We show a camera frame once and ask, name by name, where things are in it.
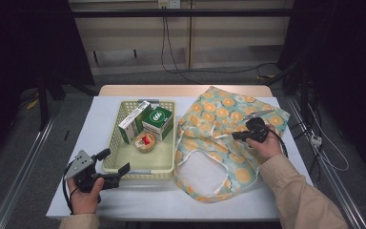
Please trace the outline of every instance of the human hand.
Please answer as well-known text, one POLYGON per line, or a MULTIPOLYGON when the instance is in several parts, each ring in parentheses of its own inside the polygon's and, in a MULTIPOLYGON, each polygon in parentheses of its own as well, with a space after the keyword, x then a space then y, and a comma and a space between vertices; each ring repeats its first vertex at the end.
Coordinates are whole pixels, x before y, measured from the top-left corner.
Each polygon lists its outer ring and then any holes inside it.
POLYGON ((99 193, 102 190, 104 183, 105 180, 100 177, 94 183, 90 193, 83 193, 76 186, 73 178, 70 178, 67 181, 68 188, 71 192, 70 199, 74 215, 96 213, 97 198, 99 197, 99 193))
MULTIPOLYGON (((275 130, 275 126, 273 125, 267 124, 266 127, 272 131, 275 130)), ((263 143, 251 140, 250 138, 246 138, 246 143, 248 143, 250 147, 255 148, 259 155, 266 160, 272 158, 273 156, 282 154, 280 141, 271 132, 268 133, 267 138, 263 143)))

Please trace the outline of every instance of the medicine box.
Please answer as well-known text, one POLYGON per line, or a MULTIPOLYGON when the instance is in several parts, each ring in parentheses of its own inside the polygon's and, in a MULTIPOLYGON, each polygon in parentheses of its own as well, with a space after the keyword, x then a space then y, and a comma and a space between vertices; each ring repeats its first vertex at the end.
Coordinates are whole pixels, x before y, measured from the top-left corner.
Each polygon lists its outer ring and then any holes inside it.
POLYGON ((153 109, 143 121, 144 131, 153 134, 156 139, 162 141, 173 127, 172 112, 162 107, 153 109))
POLYGON ((124 142, 130 144, 143 130, 142 121, 152 111, 151 103, 143 101, 124 120, 118 124, 124 142))

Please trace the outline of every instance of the beige sleeve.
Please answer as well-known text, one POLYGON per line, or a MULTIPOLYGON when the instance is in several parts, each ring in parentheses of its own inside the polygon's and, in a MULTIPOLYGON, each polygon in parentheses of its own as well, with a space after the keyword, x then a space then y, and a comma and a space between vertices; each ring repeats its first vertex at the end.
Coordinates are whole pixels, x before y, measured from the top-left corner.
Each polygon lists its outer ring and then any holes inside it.
POLYGON ((99 216, 96 214, 82 214, 62 219, 59 229, 97 229, 99 226, 99 216))
POLYGON ((260 174, 274 192, 282 228, 348 228, 337 206, 307 184, 287 157, 269 159, 260 174))

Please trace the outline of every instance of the beige basket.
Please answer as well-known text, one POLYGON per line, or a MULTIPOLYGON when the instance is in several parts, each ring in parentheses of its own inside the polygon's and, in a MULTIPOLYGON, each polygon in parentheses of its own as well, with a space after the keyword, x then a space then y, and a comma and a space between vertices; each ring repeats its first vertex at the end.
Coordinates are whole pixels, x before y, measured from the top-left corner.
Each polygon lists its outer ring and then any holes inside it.
POLYGON ((172 112, 173 128, 163 141, 156 142, 152 151, 143 154, 133 144, 125 143, 118 129, 118 124, 135 110, 142 100, 121 102, 109 144, 111 154, 103 161, 103 170, 107 173, 117 173, 121 167, 129 162, 131 169, 123 176, 124 179, 164 180, 172 178, 176 135, 174 102, 147 101, 151 102, 152 107, 160 106, 172 112))

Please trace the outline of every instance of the gray floor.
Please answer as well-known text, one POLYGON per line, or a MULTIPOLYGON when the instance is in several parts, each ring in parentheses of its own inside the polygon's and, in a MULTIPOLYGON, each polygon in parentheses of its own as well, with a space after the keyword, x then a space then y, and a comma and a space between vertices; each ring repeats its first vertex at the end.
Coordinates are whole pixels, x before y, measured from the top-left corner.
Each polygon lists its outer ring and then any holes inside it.
MULTIPOLYGON (((212 71, 233 72, 249 69, 248 66, 236 66, 225 68, 213 68, 212 71)), ((246 71, 243 73, 183 73, 185 77, 195 80, 202 84, 259 84, 261 81, 257 76, 263 74, 277 73, 274 66, 265 66, 256 70, 246 71)), ((176 73, 165 73, 164 71, 142 73, 118 73, 95 76, 96 86, 91 87, 98 90, 105 84, 193 84, 187 81, 182 75, 176 73)), ((51 101, 51 112, 55 107, 60 107, 59 113, 53 122, 50 134, 46 143, 42 146, 41 152, 35 160, 34 166, 30 168, 31 173, 25 180, 25 186, 21 190, 18 199, 14 199, 14 208, 10 211, 10 215, 4 225, 6 228, 56 228, 59 222, 55 219, 45 217, 46 212, 51 204, 55 189, 58 187, 58 181, 62 176, 74 144, 78 138, 79 132, 84 123, 85 117, 92 104, 92 98, 81 94, 71 86, 64 86, 67 96, 64 101, 51 101)), ((274 96, 277 97, 280 106, 292 114, 289 126, 294 126, 297 120, 294 119, 295 114, 292 112, 288 103, 289 99, 297 100, 296 96, 285 96, 281 90, 280 83, 274 84, 272 87, 274 96)), ((33 90, 25 91, 23 96, 32 94, 33 90)), ((339 134, 339 128, 332 116, 325 110, 324 104, 320 104, 319 110, 322 116, 322 128, 324 133, 333 141, 335 146, 346 156, 350 163, 350 168, 346 172, 337 172, 343 181, 347 190, 350 192, 357 208, 361 212, 366 221, 366 164, 361 161, 355 146, 342 138, 339 134)), ((38 105, 33 109, 27 110, 25 107, 19 109, 13 126, 0 147, 0 204, 8 193, 10 186, 15 180, 17 173, 28 157, 33 141, 37 138, 39 127, 39 110, 38 105)), ((300 134, 302 131, 299 127, 292 129, 293 136, 300 134)), ((344 160, 337 149, 332 146, 327 139, 323 139, 324 150, 331 162, 338 166, 344 167, 344 160)), ((295 140, 299 152, 304 162, 309 168, 314 159, 314 155, 305 136, 301 136, 295 140)), ((311 173, 313 182, 325 195, 335 202, 341 209, 341 203, 336 196, 336 192, 332 188, 325 174, 321 172, 319 178, 318 167, 315 166, 311 173)), ((243 224, 183 224, 187 226, 195 226, 200 228, 224 228, 224 227, 253 227, 253 228, 276 228, 275 225, 261 224, 251 225, 243 224)), ((107 222, 104 221, 102 228, 127 228, 125 222, 107 222)), ((151 224, 141 224, 142 227, 150 228, 151 224)), ((170 224, 152 224, 152 228, 170 228, 170 224)))

